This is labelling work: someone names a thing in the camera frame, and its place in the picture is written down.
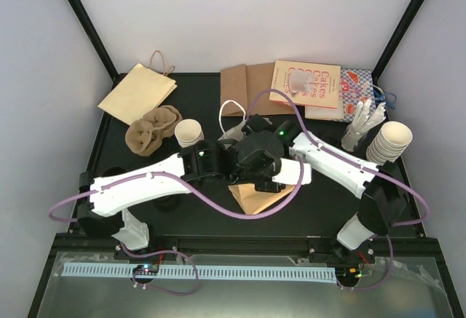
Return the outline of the orange paper bag white handles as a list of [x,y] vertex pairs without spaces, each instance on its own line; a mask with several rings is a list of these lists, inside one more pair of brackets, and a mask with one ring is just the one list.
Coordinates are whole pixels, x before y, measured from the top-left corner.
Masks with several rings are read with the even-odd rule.
[[[231,127],[228,130],[224,129],[222,124],[222,113],[227,104],[233,103],[238,107],[242,112],[242,121]],[[218,123],[222,131],[221,139],[235,139],[240,141],[244,138],[244,134],[241,131],[242,127],[245,124],[246,110],[235,100],[225,100],[220,107],[218,114]],[[256,215],[264,211],[266,208],[271,207],[274,203],[278,202],[283,197],[289,195],[292,192],[294,186],[289,185],[279,185],[278,192],[267,192],[267,191],[257,191],[254,184],[241,184],[228,186],[232,196],[235,198],[242,211],[246,215]]]

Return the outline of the stack of pulp cup carriers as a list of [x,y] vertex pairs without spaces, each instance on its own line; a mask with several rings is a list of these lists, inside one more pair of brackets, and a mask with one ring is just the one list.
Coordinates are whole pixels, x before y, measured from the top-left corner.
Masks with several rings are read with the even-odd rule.
[[125,134],[126,145],[134,154],[151,156],[165,138],[174,136],[175,127],[182,120],[173,106],[153,108],[130,125]]

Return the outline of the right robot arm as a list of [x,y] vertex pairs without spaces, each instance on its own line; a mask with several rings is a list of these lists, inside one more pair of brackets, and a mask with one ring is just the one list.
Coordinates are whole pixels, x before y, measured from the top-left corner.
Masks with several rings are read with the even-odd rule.
[[359,159],[322,141],[301,122],[274,126],[255,114],[241,131],[247,137],[263,132],[274,135],[285,153],[301,158],[311,168],[337,182],[360,200],[359,210],[342,226],[331,243],[332,256],[347,262],[358,247],[373,236],[386,236],[408,204],[408,194],[379,165]]

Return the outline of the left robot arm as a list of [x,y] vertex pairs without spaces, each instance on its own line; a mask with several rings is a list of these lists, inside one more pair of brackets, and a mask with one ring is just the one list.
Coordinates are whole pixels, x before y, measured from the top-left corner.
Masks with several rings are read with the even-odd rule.
[[194,194],[220,210],[195,189],[206,180],[222,180],[230,186],[250,184],[257,192],[275,194],[293,186],[289,197],[294,198],[301,185],[311,183],[312,168],[302,158],[289,159],[287,152],[283,140],[267,131],[242,140],[201,140],[148,167],[94,178],[77,208],[77,222],[86,235],[112,236],[140,259],[147,259],[157,243],[149,226],[132,215],[130,207]]

